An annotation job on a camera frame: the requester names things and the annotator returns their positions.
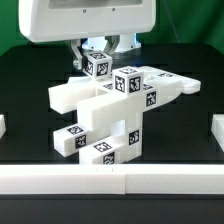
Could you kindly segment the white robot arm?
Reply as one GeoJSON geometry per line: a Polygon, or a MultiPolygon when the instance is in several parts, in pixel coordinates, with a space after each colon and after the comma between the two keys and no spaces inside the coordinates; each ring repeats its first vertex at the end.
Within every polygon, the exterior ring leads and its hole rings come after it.
{"type": "Polygon", "coordinates": [[[80,51],[109,54],[138,48],[138,33],[152,30],[156,0],[18,0],[19,28],[30,41],[69,40],[73,66],[83,68],[80,51]]]}

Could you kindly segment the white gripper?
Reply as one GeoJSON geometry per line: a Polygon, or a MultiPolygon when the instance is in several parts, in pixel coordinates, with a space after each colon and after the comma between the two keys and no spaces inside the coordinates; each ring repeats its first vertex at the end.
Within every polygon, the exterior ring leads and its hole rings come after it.
{"type": "Polygon", "coordinates": [[[18,16],[32,42],[71,40],[73,67],[82,70],[87,57],[80,39],[106,36],[104,52],[112,55],[119,35],[152,30],[156,0],[18,0],[18,16]]]}

